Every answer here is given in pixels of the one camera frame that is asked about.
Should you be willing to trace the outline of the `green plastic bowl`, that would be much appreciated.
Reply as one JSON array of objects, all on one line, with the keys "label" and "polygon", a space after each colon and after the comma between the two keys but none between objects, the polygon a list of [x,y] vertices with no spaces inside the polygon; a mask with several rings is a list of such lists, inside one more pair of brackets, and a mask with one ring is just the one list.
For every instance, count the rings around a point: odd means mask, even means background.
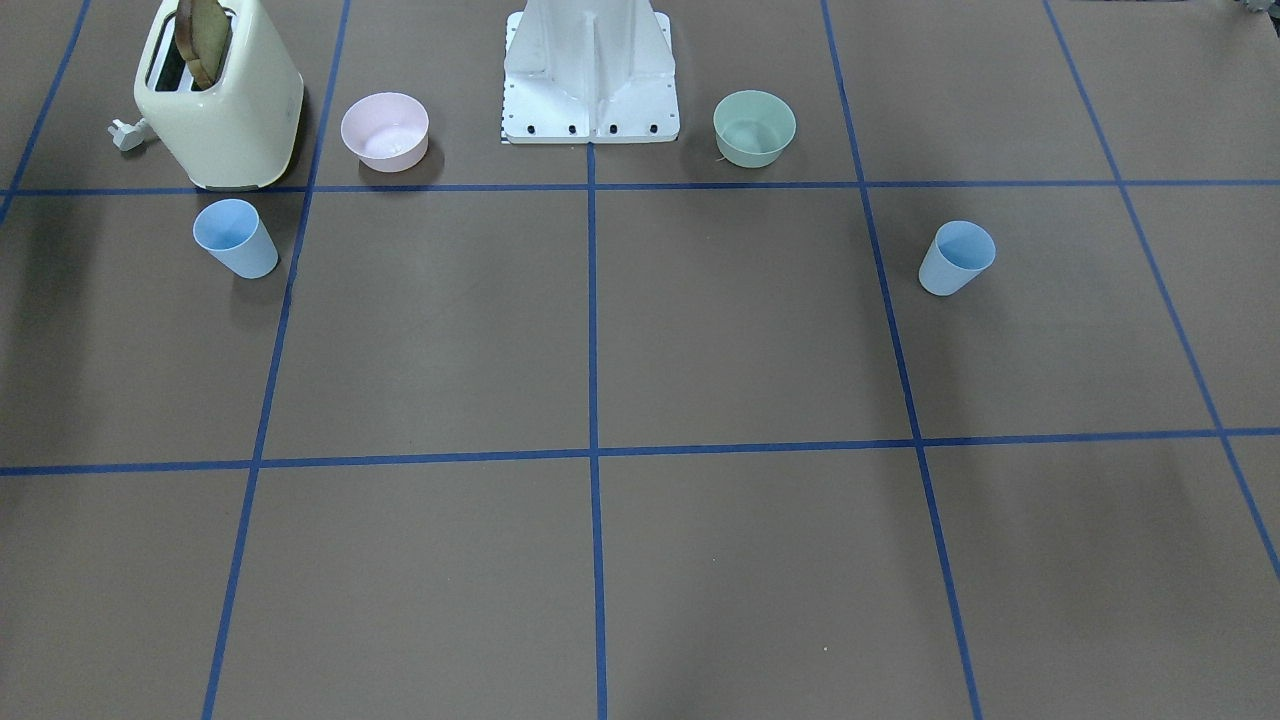
[{"label": "green plastic bowl", "polygon": [[718,101],[712,114],[721,156],[745,169],[774,163],[797,133],[792,108],[760,90],[740,90]]}]

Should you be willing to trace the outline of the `light blue cup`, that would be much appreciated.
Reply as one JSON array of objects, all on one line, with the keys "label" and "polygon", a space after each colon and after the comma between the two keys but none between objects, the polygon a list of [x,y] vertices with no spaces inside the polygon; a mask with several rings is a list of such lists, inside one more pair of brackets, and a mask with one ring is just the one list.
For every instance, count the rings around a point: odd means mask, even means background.
[{"label": "light blue cup", "polygon": [[946,222],[936,231],[916,279],[934,296],[951,296],[991,268],[996,258],[995,240],[983,227],[966,220]]},{"label": "light blue cup", "polygon": [[241,199],[206,206],[192,224],[195,242],[242,279],[270,274],[279,263],[276,246],[257,209]]}]

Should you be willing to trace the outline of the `cream white toaster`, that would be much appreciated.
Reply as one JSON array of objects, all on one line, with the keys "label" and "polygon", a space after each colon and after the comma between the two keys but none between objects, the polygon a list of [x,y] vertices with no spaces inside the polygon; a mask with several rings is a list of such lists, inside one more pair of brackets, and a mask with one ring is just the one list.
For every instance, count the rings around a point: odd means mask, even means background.
[{"label": "cream white toaster", "polygon": [[133,81],[141,115],[202,190],[259,190],[291,164],[305,82],[261,1],[224,1],[230,33],[218,82],[197,88],[175,44],[179,4],[151,20]]}]

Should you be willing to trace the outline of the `brown toast slice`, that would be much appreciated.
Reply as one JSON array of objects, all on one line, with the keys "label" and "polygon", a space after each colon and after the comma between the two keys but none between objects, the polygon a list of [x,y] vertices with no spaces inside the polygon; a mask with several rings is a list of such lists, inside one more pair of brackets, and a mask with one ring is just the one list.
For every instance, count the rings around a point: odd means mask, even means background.
[{"label": "brown toast slice", "polygon": [[230,33],[230,17],[219,1],[177,4],[174,42],[197,90],[209,90],[219,81]]}]

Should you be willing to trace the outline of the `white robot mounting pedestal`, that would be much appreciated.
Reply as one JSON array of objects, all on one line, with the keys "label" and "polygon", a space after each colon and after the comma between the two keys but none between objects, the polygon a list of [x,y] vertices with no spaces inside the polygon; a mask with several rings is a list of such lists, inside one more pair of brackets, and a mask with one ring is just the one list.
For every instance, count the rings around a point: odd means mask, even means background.
[{"label": "white robot mounting pedestal", "polygon": [[671,18],[649,1],[527,1],[504,22],[500,137],[667,143],[681,133]]}]

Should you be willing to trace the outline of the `white toaster power plug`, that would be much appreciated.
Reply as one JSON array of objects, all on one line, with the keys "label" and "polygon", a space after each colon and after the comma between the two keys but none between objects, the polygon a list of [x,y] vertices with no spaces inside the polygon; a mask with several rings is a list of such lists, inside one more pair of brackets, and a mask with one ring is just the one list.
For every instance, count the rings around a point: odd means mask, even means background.
[{"label": "white toaster power plug", "polygon": [[154,128],[146,118],[140,118],[134,123],[115,119],[108,127],[108,133],[120,152],[133,151],[154,138]]}]

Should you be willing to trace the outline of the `pink plastic bowl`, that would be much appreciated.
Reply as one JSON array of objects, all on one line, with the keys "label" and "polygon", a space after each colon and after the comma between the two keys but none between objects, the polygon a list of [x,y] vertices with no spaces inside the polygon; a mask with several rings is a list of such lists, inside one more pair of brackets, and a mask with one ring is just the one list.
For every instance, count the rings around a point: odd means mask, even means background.
[{"label": "pink plastic bowl", "polygon": [[429,147],[430,115],[415,97],[372,94],[349,106],[340,120],[340,138],[365,167],[380,173],[408,170]]}]

